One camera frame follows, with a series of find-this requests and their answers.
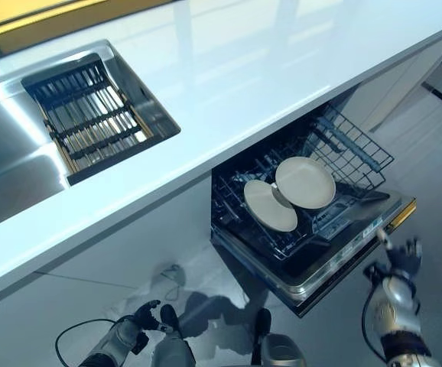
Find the white plate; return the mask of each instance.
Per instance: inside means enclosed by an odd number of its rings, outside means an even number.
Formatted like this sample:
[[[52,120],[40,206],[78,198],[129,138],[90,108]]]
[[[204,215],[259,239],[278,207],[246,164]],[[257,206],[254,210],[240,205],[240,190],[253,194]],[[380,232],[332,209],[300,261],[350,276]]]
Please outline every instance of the white plate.
[[[335,196],[335,180],[320,163],[305,157],[292,157],[277,167],[275,182],[284,197],[306,209],[322,208]]]
[[[253,216],[263,225],[280,232],[296,229],[296,210],[273,186],[251,180],[245,184],[243,193]]]

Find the white countertop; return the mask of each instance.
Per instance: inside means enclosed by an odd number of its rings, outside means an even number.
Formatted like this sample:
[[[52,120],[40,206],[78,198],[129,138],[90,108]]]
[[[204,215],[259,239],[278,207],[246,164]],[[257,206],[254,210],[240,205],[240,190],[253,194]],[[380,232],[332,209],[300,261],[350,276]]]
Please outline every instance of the white countertop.
[[[0,291],[442,37],[433,0],[193,0],[0,60],[0,77],[107,39],[182,131],[0,223]]]

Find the wire dish rack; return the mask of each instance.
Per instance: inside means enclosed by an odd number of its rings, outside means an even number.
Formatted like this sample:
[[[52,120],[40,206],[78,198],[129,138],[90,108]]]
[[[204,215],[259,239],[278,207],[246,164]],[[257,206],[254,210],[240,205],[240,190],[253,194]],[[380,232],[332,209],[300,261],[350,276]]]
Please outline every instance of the wire dish rack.
[[[22,80],[77,182],[157,142],[97,54]]]
[[[277,166],[303,156],[319,161],[336,181],[336,196],[327,207],[295,207],[299,221],[292,232],[262,225],[245,204],[243,188],[250,180],[275,181]],[[393,157],[331,105],[291,123],[213,170],[212,215],[215,223],[277,260],[291,257],[308,242],[322,240],[318,232],[385,182],[382,169]],[[342,228],[349,223],[337,225]]]

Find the shiny floor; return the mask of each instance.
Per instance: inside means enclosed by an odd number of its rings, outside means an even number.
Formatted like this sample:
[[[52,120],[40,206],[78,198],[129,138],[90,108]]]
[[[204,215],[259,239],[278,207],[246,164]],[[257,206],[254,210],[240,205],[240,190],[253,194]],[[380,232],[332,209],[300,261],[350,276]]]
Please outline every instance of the shiny floor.
[[[442,101],[420,88],[389,116],[375,138],[396,157],[388,169],[386,186],[418,198],[417,212],[392,238],[396,242],[413,235],[423,239],[424,260],[416,279],[421,320],[425,340],[442,363]],[[113,307],[108,316],[118,317],[158,297],[176,307],[199,367],[241,365],[249,361],[252,321],[264,306],[272,312],[272,330],[293,338],[308,366],[382,365],[367,349],[359,327],[369,291],[362,269],[374,259],[385,260],[382,249],[370,255],[303,319],[293,315],[229,254],[218,251],[228,267],[207,246],[191,263],[166,268]],[[129,358],[126,366],[149,365],[151,351],[160,339],[152,338],[153,343],[141,355]]]

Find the dishwasher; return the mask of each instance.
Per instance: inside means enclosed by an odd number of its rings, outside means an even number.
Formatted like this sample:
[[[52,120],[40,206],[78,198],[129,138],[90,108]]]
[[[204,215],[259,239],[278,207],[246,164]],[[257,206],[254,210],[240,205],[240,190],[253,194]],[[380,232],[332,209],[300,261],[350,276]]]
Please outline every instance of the dishwasher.
[[[259,222],[243,190],[250,180],[275,181],[278,165],[312,158],[335,181],[333,201],[320,209],[294,206],[297,226],[279,232]],[[213,169],[211,229],[225,247],[302,317],[416,208],[412,197],[379,190],[393,157],[331,103],[293,121]]]

